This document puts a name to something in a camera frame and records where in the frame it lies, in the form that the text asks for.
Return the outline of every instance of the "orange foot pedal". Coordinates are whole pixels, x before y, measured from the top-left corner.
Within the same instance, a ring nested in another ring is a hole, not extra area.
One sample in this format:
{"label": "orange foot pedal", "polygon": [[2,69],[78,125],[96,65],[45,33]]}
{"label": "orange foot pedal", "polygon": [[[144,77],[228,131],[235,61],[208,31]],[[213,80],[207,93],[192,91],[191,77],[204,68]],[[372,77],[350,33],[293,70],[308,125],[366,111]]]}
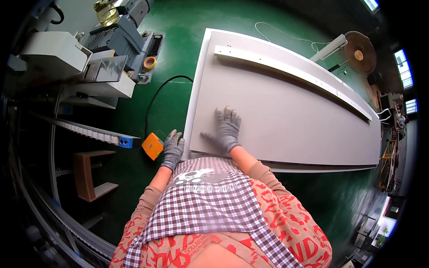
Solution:
{"label": "orange foot pedal", "polygon": [[155,160],[164,149],[164,143],[154,133],[151,132],[142,143],[142,147],[148,156],[152,160]]}

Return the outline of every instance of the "white cable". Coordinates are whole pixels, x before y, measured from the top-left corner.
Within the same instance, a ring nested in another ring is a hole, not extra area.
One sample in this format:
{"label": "white cable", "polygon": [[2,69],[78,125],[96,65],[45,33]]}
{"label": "white cable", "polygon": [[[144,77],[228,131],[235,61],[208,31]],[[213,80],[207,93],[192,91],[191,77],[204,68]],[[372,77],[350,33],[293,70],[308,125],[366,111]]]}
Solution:
{"label": "white cable", "polygon": [[273,28],[274,30],[278,31],[279,33],[283,34],[284,36],[287,36],[287,37],[289,37],[289,38],[291,38],[291,39],[293,39],[293,40],[309,42],[309,43],[311,43],[311,48],[312,48],[312,49],[313,49],[313,51],[314,51],[314,52],[316,52],[316,53],[317,53],[317,52],[319,52],[319,48],[316,46],[316,44],[326,45],[326,44],[329,44],[329,43],[330,43],[330,42],[326,42],[326,43],[313,42],[313,41],[308,40],[308,39],[296,38],[296,37],[293,37],[293,36],[290,36],[290,35],[288,35],[288,34],[283,33],[282,31],[280,31],[279,29],[277,29],[277,28],[276,28],[276,27],[274,27],[274,26],[269,25],[268,23],[265,23],[265,22],[257,22],[257,23],[255,23],[255,29],[256,29],[256,31],[258,31],[258,33],[259,33],[260,35],[262,35],[262,36],[263,36],[263,37],[264,37],[268,42],[270,42],[270,43],[271,43],[271,41],[270,41],[270,40],[268,40],[268,38],[267,38],[265,35],[263,35],[263,34],[258,30],[258,28],[256,27],[256,25],[258,25],[258,24],[263,24],[263,25],[269,26],[269,27]]}

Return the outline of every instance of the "blue sensor block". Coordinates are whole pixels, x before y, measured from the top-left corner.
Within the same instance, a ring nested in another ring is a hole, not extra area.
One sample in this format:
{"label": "blue sensor block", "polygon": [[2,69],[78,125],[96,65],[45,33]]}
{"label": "blue sensor block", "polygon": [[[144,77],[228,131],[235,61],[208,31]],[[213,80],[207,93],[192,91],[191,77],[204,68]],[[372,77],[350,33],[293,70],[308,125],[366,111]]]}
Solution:
{"label": "blue sensor block", "polygon": [[133,138],[124,137],[124,136],[119,137],[119,147],[132,148],[133,147]]}

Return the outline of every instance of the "wooden bracket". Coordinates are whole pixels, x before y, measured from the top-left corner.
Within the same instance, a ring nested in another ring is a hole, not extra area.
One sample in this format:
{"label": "wooden bracket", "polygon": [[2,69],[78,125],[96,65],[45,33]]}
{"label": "wooden bracket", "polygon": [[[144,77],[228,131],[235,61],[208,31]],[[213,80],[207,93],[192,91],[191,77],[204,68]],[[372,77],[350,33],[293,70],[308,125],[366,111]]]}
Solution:
{"label": "wooden bracket", "polygon": [[92,202],[119,186],[106,182],[94,188],[92,182],[90,158],[115,153],[115,151],[91,151],[73,154],[73,173],[79,198]]}

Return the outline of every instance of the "panda graphic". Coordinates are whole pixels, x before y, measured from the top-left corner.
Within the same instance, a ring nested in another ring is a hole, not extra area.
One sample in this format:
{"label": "panda graphic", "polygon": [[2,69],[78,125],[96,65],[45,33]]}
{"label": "panda graphic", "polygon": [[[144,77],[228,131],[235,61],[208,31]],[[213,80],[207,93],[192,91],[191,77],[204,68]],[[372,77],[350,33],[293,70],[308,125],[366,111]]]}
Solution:
{"label": "panda graphic", "polygon": [[176,184],[183,184],[185,182],[192,182],[192,183],[200,183],[204,181],[203,174],[212,172],[213,169],[200,169],[196,171],[186,172],[180,174],[176,178]]}

